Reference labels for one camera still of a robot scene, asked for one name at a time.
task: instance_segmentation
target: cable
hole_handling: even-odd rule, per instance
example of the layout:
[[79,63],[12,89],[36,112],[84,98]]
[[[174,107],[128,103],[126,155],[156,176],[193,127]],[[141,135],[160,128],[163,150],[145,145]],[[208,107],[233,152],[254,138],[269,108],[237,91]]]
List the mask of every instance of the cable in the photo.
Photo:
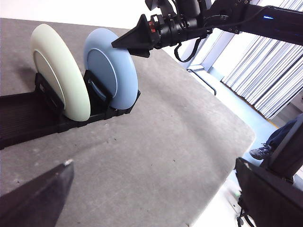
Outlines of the cable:
[[259,10],[257,13],[255,13],[253,16],[251,16],[250,18],[243,20],[241,22],[237,22],[237,23],[232,23],[232,24],[226,24],[226,25],[220,25],[220,26],[209,26],[209,27],[202,27],[202,28],[198,28],[198,29],[194,29],[194,30],[189,30],[188,32],[199,32],[199,31],[205,31],[205,30],[210,30],[213,28],[224,28],[224,27],[229,27],[229,26],[237,26],[237,25],[241,25],[244,23],[247,23],[249,21],[251,21],[254,17],[256,17],[259,13],[261,13],[262,11],[264,11],[265,9],[269,9],[269,8],[274,8],[273,6],[266,6],[264,8],[262,8],[261,10]]
[[229,16],[227,16],[227,15],[213,15],[213,16],[210,16],[210,17],[208,17],[208,18],[206,18],[205,19],[205,23],[204,23],[204,25],[203,26],[205,26],[206,24],[208,24],[209,23],[209,20],[219,20],[218,22],[221,22],[222,20],[223,21],[226,21],[226,20],[228,20],[229,19]]
[[183,27],[183,25],[182,25],[178,4],[175,2],[175,0],[171,0],[171,1],[174,3],[174,5],[176,7],[178,23],[179,23],[181,29],[185,30],[187,27]]
[[192,53],[190,54],[190,56],[189,56],[186,60],[181,60],[181,59],[180,59],[180,56],[179,56],[179,53],[178,53],[178,49],[180,48],[180,46],[182,46],[182,43],[178,43],[178,46],[175,48],[175,51],[174,51],[175,57],[176,57],[180,62],[188,62],[188,61],[190,61],[190,60],[194,57],[194,55],[197,53],[197,50],[198,50],[198,47],[199,47],[199,44],[200,44],[201,40],[202,40],[201,37],[198,38],[198,39],[196,40],[194,49],[193,49]]

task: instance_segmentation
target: light blue plate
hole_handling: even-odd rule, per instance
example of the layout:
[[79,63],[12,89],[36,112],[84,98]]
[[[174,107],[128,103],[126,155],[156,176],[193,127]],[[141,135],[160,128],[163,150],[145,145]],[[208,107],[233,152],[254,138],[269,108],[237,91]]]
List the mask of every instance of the light blue plate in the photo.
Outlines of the light blue plate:
[[[134,62],[126,49],[112,47],[118,36],[105,28],[94,30],[84,45],[84,65],[113,95],[110,106],[125,110],[133,106],[138,93],[138,78]],[[105,95],[92,83],[96,93]]]

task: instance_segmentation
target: window blinds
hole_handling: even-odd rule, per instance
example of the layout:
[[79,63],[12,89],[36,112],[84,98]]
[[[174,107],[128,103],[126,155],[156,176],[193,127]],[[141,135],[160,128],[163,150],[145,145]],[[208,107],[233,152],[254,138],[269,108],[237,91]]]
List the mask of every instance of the window blinds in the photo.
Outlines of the window blinds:
[[[303,0],[280,7],[302,11]],[[303,47],[256,35],[222,82],[272,119],[303,89]]]

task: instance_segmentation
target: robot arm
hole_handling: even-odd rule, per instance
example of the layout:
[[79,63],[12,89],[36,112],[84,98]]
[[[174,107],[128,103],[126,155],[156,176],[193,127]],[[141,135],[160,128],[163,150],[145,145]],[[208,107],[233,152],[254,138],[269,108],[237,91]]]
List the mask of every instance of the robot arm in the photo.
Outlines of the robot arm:
[[171,1],[176,12],[169,0],[145,0],[149,10],[158,7],[162,15],[153,15],[150,21],[141,15],[137,26],[112,42],[112,46],[126,48],[132,55],[149,57],[153,48],[179,44],[175,50],[179,59],[181,42],[199,38],[192,57],[201,39],[210,35],[214,28],[235,34],[243,31],[303,45],[302,12],[251,5],[250,0],[216,0],[210,8],[205,0]]

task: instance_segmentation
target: white wall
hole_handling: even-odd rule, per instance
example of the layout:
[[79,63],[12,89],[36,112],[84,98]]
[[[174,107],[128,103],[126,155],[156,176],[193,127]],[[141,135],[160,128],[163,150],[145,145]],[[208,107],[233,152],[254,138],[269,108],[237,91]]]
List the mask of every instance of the white wall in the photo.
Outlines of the white wall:
[[141,14],[150,16],[144,0],[1,0],[1,17],[82,25],[133,28]]

